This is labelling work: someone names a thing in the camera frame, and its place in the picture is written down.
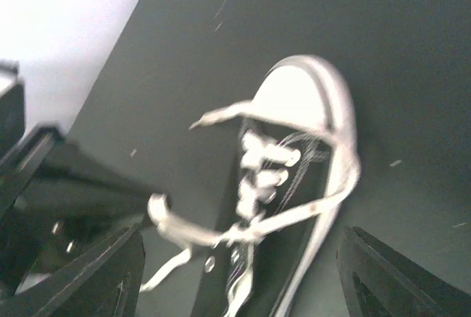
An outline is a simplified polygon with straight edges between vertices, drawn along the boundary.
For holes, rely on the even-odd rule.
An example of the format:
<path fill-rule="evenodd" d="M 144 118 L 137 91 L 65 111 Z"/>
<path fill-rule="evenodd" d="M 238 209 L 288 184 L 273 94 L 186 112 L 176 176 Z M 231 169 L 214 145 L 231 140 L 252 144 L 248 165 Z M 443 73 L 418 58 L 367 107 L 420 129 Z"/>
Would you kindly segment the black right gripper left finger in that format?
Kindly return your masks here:
<path fill-rule="evenodd" d="M 2 316 L 134 316 L 144 272 L 138 226 L 108 233 L 42 282 L 1 303 Z"/>

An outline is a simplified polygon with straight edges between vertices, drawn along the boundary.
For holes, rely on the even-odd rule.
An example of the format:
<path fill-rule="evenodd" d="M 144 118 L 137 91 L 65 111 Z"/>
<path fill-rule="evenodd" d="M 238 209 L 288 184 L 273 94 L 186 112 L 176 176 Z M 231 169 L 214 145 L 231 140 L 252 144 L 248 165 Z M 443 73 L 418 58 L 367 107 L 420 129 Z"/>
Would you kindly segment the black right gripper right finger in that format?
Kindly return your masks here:
<path fill-rule="evenodd" d="M 470 295 L 360 227 L 346 227 L 337 251 L 350 316 L 469 316 Z"/>

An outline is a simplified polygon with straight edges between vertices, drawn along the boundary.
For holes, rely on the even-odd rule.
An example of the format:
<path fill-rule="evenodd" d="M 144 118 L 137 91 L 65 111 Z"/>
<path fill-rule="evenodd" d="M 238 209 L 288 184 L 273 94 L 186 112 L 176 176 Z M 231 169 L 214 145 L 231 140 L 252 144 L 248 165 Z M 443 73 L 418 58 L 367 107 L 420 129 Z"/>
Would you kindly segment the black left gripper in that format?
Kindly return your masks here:
<path fill-rule="evenodd" d="M 58 218 L 142 216 L 151 195 L 169 192 L 128 178 L 74 144 L 56 124 L 26 130 L 19 64 L 1 62 L 1 294 L 13 295 L 29 274 L 51 274 L 74 258 Z"/>

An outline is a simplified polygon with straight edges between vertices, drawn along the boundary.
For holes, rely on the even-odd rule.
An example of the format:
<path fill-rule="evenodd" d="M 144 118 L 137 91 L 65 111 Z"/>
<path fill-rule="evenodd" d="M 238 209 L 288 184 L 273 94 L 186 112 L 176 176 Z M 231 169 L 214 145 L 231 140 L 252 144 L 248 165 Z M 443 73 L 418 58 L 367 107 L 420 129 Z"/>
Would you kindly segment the white shoelace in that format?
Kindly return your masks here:
<path fill-rule="evenodd" d="M 333 156 L 343 160 L 347 167 L 340 172 L 340 183 L 331 194 L 301 204 L 285 212 L 264 218 L 258 212 L 258 203 L 268 196 L 270 189 L 276 188 L 286 180 L 286 171 L 268 170 L 263 163 L 282 163 L 291 167 L 301 159 L 298 150 L 289 149 L 287 143 L 273 143 L 255 133 L 247 132 L 242 137 L 244 155 L 242 168 L 255 171 L 255 184 L 244 180 L 238 187 L 237 215 L 240 221 L 225 232 L 217 232 L 200 227 L 176 216 L 169 209 L 167 197 L 163 194 L 151 195 L 147 212 L 161 236 L 182 248 L 182 251 L 163 265 L 155 275 L 140 287 L 141 291 L 151 291 L 159 285 L 175 268 L 186 264 L 192 257 L 192 247 L 216 247 L 221 243 L 253 247 L 268 234 L 284 229 L 314 216 L 336 209 L 353 191 L 360 177 L 361 167 L 355 150 L 355 118 L 349 107 L 334 115 L 334 128 L 323 129 L 318 125 L 309 126 L 300 118 L 290 119 L 287 113 L 274 113 L 257 105 L 253 101 L 240 101 L 230 106 L 205 113 L 193 127 L 206 127 L 225 122 L 237 116 L 251 118 L 266 123 L 273 123 L 306 132 L 308 135 L 323 140 L 333 150 Z"/>

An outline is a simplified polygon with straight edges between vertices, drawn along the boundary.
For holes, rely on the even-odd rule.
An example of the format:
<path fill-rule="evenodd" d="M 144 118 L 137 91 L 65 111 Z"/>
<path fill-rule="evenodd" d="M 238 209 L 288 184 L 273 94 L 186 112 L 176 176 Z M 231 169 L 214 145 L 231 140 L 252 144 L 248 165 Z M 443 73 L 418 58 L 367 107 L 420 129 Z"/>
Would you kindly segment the black canvas sneaker white sole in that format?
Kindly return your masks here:
<path fill-rule="evenodd" d="M 353 101 L 327 60 L 276 63 L 252 99 L 204 114 L 241 119 L 193 316 L 287 316 L 361 166 Z"/>

